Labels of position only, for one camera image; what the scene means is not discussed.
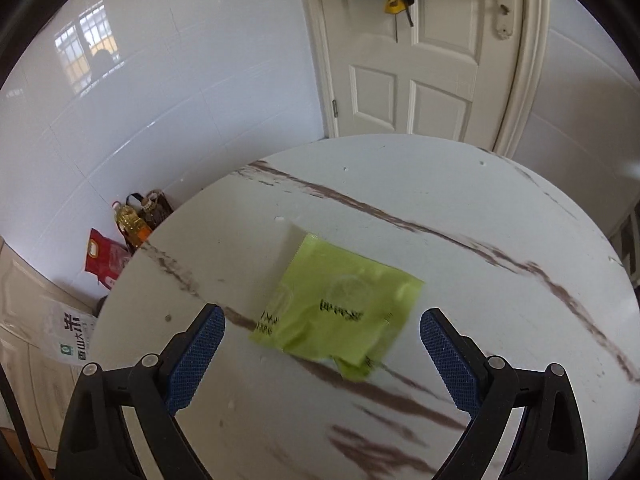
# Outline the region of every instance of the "table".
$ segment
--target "table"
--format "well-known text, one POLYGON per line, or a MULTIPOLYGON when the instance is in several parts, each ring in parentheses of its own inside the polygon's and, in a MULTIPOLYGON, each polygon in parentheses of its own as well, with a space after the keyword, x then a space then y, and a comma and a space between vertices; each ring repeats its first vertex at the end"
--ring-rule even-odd
MULTIPOLYGON (((159 352, 205 302, 226 307, 226 335, 177 420, 213 478, 429 478, 468 422, 418 336, 434 306, 485 354, 566 368, 592 479, 613 472, 638 420, 640 312, 612 247, 542 177, 466 144, 323 140, 212 184, 133 257, 100 314, 92 358, 109 369, 159 352), (367 383, 248 339, 306 232, 426 283, 367 383)), ((160 478, 130 412, 127 421, 147 477, 160 478)), ((486 478, 497 477, 517 423, 514 414, 486 478)))

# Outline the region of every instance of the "green packet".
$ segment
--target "green packet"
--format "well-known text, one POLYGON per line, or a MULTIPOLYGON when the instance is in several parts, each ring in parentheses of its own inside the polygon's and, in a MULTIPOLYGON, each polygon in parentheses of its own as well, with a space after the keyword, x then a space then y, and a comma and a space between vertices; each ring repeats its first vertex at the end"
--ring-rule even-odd
POLYGON ((364 380, 408 319, 424 282, 307 234, 251 339, 296 357, 332 358, 364 380))

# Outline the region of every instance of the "red plastic package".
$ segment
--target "red plastic package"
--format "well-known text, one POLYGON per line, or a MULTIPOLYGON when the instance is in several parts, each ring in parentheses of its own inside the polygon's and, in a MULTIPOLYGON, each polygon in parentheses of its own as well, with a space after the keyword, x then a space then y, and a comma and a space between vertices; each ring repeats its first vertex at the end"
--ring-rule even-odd
POLYGON ((131 255, 124 247, 91 229, 84 270, 98 276, 98 281, 109 290, 130 259, 131 255))

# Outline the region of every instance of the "white tiled wall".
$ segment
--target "white tiled wall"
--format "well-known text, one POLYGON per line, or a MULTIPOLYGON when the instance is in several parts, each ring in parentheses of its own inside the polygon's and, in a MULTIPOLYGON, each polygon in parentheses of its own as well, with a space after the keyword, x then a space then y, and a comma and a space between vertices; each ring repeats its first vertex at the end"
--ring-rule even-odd
POLYGON ((540 86, 514 159, 606 233, 640 192, 640 82, 576 0, 551 0, 540 86))
POLYGON ((82 271, 88 233, 118 239, 114 200, 160 187, 179 205, 323 136, 302 0, 70 0, 2 86, 0 235, 90 302, 106 290, 82 271), (75 91, 56 38, 96 5, 117 56, 91 60, 86 40, 92 72, 75 91))

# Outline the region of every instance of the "blue gripper pad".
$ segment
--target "blue gripper pad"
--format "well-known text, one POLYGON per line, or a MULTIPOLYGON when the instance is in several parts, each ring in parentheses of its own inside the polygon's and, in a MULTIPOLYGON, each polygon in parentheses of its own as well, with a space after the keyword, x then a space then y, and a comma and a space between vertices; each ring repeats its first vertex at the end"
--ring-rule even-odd
POLYGON ((193 399, 200 380, 225 335, 225 315, 216 307, 201 325, 168 380, 165 405, 171 416, 186 408, 193 399))
POLYGON ((481 405, 478 378, 431 312, 422 314, 420 338, 456 407, 475 418, 481 405))

